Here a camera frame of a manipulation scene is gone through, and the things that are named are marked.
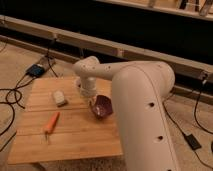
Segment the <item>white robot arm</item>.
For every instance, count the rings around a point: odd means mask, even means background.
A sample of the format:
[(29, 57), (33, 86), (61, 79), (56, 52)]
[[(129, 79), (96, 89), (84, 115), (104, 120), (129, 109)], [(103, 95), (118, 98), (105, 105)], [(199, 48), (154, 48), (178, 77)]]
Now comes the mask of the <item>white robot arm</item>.
[(128, 171), (181, 171), (171, 140), (163, 100), (175, 75), (161, 61), (102, 64), (90, 56), (76, 62), (85, 97), (96, 94), (96, 80), (111, 82), (112, 108)]

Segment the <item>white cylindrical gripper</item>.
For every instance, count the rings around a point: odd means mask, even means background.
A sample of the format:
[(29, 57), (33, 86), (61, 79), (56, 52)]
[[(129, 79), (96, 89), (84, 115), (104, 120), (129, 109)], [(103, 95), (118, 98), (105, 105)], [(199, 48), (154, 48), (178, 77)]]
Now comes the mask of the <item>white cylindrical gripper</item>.
[(80, 78), (78, 80), (80, 93), (84, 97), (94, 97), (97, 94), (96, 79), (94, 77)]

